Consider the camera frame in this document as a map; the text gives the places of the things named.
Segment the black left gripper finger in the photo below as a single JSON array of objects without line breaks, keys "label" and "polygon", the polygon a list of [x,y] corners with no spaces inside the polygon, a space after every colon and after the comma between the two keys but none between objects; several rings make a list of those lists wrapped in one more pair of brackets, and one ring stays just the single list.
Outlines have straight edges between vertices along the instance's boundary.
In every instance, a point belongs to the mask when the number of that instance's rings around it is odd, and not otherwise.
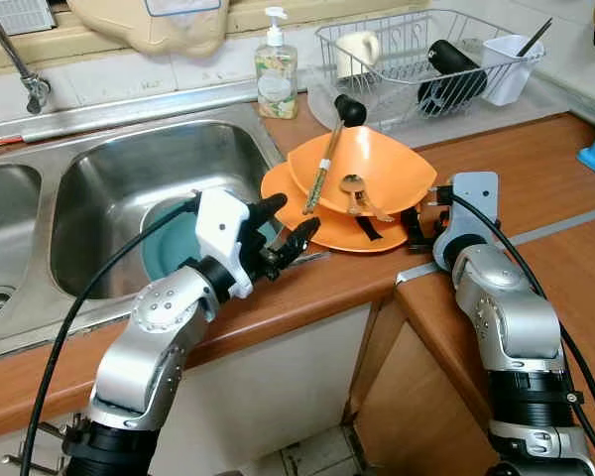
[{"label": "black left gripper finger", "polygon": [[311,217],[290,232],[281,242],[279,248],[275,249],[275,267],[287,268],[298,257],[301,257],[303,251],[309,248],[310,241],[319,230],[320,225],[319,218]]},{"label": "black left gripper finger", "polygon": [[258,200],[247,205],[247,228],[258,228],[271,221],[275,214],[288,203],[288,197],[284,193],[275,193],[267,198]]}]

